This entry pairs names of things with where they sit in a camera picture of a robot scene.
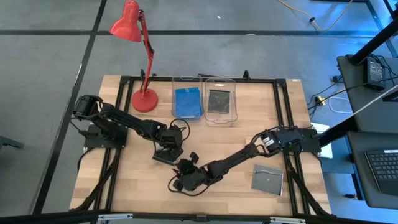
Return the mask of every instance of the blue package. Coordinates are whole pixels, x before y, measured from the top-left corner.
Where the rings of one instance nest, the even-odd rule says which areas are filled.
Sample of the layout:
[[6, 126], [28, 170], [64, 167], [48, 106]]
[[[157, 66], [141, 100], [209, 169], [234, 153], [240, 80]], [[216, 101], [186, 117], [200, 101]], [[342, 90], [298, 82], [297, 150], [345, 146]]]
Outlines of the blue package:
[[203, 114], [198, 87], [175, 90], [175, 116], [179, 118], [199, 117]]

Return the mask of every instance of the red desk lamp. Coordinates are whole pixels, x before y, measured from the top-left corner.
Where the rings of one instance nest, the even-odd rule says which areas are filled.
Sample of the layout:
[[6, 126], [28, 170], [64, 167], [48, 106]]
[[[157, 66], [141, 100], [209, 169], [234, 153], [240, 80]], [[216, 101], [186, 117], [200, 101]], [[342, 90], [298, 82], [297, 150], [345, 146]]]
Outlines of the red desk lamp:
[[131, 101], [136, 110], [140, 112], [149, 112], [155, 109], [158, 102], [156, 92], [148, 88], [150, 68], [152, 67], [152, 60], [154, 58], [155, 52], [149, 43], [144, 11], [139, 9], [137, 2], [133, 0], [126, 1], [124, 4], [122, 17], [112, 25], [109, 32], [116, 37], [125, 40], [140, 42], [141, 31], [139, 30], [137, 21], [141, 22], [142, 33], [144, 34], [144, 45], [148, 53], [148, 67], [144, 83], [142, 84], [141, 89], [133, 94]]

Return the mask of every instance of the lamp base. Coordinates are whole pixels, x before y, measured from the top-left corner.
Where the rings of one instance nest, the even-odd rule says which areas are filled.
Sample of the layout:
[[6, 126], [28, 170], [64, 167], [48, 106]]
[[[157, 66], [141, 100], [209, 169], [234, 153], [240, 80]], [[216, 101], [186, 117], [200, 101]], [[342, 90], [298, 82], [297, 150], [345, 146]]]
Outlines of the lamp base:
[[133, 94], [131, 99], [132, 106], [139, 112], [150, 112], [155, 109], [159, 99], [154, 90], [148, 88], [144, 93], [144, 97], [142, 97], [142, 91], [138, 90]]

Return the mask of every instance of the floor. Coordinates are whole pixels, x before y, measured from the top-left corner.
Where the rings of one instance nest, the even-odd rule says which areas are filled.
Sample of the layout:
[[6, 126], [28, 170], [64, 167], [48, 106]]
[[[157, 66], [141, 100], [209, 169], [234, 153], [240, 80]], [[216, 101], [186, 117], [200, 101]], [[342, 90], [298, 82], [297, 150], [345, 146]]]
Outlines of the floor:
[[[123, 2], [103, 0], [103, 16], [95, 26], [101, 0], [1, 1], [0, 135], [24, 142], [25, 148], [17, 151], [4, 147], [0, 152], [0, 216], [23, 215], [31, 210], [76, 75], [84, 73], [79, 94], [95, 95], [103, 75], [138, 75], [146, 67], [142, 44], [105, 32], [91, 38], [89, 32], [68, 32], [108, 30], [119, 18]], [[331, 77], [339, 74], [338, 55], [357, 52], [370, 40], [369, 34], [379, 30], [375, 15], [365, 3], [353, 3], [327, 35], [313, 35], [314, 28], [307, 17], [292, 12], [277, 0], [138, 2], [146, 12], [149, 30], [174, 31], [150, 36], [155, 49], [154, 73], [240, 77], [247, 69], [252, 77], [299, 78], [303, 80], [307, 100], [331, 85]], [[321, 27], [331, 24], [345, 8], [341, 2], [286, 2], [310, 12]], [[371, 0], [371, 4], [379, 25], [388, 25], [391, 18], [382, 0]], [[184, 30], [274, 32], [179, 35]], [[398, 37], [392, 38], [391, 43], [398, 49]], [[386, 44], [375, 54], [391, 57]], [[325, 95], [341, 88], [334, 86]], [[344, 101], [334, 106], [349, 109]], [[324, 106], [312, 121], [334, 125], [347, 116]], [[44, 212], [68, 210], [82, 145], [83, 138], [68, 129]], [[344, 198], [342, 195], [354, 193], [350, 176], [324, 176], [332, 211], [339, 217], [390, 223], [398, 220], [396, 210], [369, 208], [365, 202]]]

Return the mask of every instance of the lamp shade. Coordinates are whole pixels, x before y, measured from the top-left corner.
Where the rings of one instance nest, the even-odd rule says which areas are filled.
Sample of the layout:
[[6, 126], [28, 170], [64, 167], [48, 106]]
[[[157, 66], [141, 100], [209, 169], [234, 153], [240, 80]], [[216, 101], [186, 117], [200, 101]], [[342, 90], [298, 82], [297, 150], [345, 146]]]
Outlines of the lamp shade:
[[109, 32], [116, 37], [134, 42], [141, 41], [141, 31], [138, 27], [139, 5], [133, 0], [124, 3], [122, 17], [110, 28]]

